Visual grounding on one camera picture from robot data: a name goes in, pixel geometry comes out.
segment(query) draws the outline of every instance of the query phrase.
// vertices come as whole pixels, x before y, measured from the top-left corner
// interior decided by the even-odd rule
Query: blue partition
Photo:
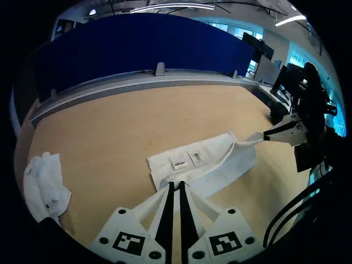
[[[189,18],[163,14],[115,15],[63,34],[37,55],[40,101],[50,90],[117,73],[169,69],[245,75],[254,48],[220,29]]]

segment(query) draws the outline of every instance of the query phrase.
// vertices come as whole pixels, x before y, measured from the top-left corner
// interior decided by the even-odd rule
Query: ceiling light
[[[186,4],[186,3],[174,3],[174,4],[155,4],[148,7],[141,7],[136,8],[130,11],[130,14],[136,12],[143,12],[151,9],[159,9],[159,8],[170,8],[170,7],[194,7],[194,8],[203,8],[203,9],[210,9],[214,10],[214,6],[207,5],[207,4]]]
[[[284,20],[282,20],[279,23],[276,23],[275,26],[281,26],[283,24],[286,24],[288,22],[292,22],[292,21],[296,21],[296,20],[306,20],[307,18],[303,15],[296,15],[294,17],[290,17],[290,18],[286,18]]]

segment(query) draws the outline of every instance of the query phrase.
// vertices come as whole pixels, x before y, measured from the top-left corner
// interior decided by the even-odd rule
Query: desk
[[[88,247],[117,207],[133,208],[155,193],[147,157],[228,131],[245,140],[272,126],[268,115],[266,105],[239,86],[128,92],[43,119],[29,159],[45,151],[60,153],[63,182],[72,191],[62,224]],[[210,200],[222,208],[237,207],[262,240],[276,213],[306,187],[308,172],[297,173],[289,144],[266,141],[256,150],[255,166]],[[173,262],[179,263],[179,212],[173,251]]]

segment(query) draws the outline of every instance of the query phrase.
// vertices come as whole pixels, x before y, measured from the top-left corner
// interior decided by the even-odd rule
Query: barcode
[[[201,157],[199,156],[199,154],[198,154],[198,153],[193,153],[193,156],[195,156],[195,157],[196,157],[196,159],[197,159],[197,163],[201,163]]]

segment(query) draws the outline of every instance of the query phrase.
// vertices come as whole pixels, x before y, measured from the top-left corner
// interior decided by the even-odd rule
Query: white towel
[[[24,195],[29,211],[38,222],[46,217],[58,224],[70,202],[71,192],[63,185],[59,154],[33,157],[25,169]]]
[[[247,141],[256,139],[253,135]],[[254,147],[235,147],[235,142],[236,137],[229,132],[147,158],[156,190],[170,181],[177,186],[184,180],[204,197],[219,192],[256,162]],[[179,207],[178,195],[176,192],[176,210]]]

